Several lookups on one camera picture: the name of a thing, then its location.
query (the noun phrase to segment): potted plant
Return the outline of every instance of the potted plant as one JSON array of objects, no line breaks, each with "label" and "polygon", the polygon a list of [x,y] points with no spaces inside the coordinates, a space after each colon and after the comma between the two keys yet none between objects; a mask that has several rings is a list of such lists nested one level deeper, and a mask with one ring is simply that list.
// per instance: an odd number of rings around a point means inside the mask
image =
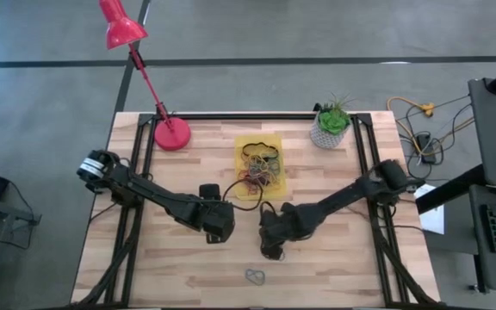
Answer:
[{"label": "potted plant", "polygon": [[340,144],[350,127],[350,115],[345,113],[344,106],[352,101],[348,96],[334,99],[324,104],[322,109],[315,116],[311,127],[311,140],[313,143],[325,149],[332,149]]}]

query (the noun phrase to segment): desk lamp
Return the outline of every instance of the desk lamp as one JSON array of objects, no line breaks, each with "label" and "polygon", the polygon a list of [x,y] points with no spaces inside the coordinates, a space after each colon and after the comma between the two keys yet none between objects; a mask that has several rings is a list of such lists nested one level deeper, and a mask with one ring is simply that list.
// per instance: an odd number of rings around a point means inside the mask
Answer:
[{"label": "desk lamp", "polygon": [[141,71],[146,85],[156,102],[157,111],[164,119],[164,121],[159,122],[156,126],[154,132],[155,142],[166,151],[175,151],[183,148],[190,140],[189,124],[180,118],[168,116],[164,105],[160,102],[156,94],[156,90],[152,87],[150,78],[146,74],[145,64],[139,51],[133,46],[135,41],[146,38],[148,34],[141,25],[127,16],[120,0],[99,0],[99,4],[108,22],[107,49],[126,44],[129,46],[129,53],[133,58],[135,67]]}]

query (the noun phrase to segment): white plant pot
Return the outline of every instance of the white plant pot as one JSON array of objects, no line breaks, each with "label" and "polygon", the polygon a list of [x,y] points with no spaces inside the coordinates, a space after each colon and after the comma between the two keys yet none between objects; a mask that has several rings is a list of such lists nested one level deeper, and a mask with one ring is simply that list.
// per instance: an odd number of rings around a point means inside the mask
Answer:
[{"label": "white plant pot", "polygon": [[350,125],[345,127],[345,129],[339,133],[339,134],[332,134],[327,132],[326,130],[323,130],[319,126],[319,116],[320,112],[315,116],[315,119],[313,120],[313,125],[311,126],[311,141],[313,143],[321,148],[325,149],[333,149],[334,147],[338,146],[342,139],[345,136],[345,133],[350,129]]}]

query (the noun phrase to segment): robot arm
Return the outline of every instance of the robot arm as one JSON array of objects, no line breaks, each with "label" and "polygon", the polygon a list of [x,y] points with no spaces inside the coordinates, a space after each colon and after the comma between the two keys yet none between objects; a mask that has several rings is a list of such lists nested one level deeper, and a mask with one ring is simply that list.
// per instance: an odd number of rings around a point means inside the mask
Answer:
[{"label": "robot arm", "polygon": [[322,201],[297,206],[285,202],[281,207],[281,215],[274,210],[265,210],[261,213],[259,223],[262,240],[260,250],[266,258],[278,260],[282,256],[284,242],[310,238],[329,214],[362,198],[381,205],[394,205],[399,200],[399,194],[410,185],[399,164],[385,160],[351,185]]},{"label": "robot arm", "polygon": [[118,155],[106,151],[92,151],[77,174],[91,191],[110,189],[112,200],[122,206],[135,206],[140,202],[139,197],[158,204],[176,222],[198,232],[204,231],[209,235],[208,243],[225,242],[233,232],[233,205],[219,200],[219,188],[217,194],[212,195],[217,199],[175,194],[135,174],[120,163]]}]

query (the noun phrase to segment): lamp base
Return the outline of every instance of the lamp base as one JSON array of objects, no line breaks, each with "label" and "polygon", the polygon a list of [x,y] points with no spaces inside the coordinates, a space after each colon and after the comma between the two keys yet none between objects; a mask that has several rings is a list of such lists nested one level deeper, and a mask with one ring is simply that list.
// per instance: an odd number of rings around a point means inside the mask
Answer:
[{"label": "lamp base", "polygon": [[190,140],[190,127],[186,121],[171,117],[171,128],[163,122],[159,122],[154,131],[154,141],[165,151],[176,151],[184,148]]}]

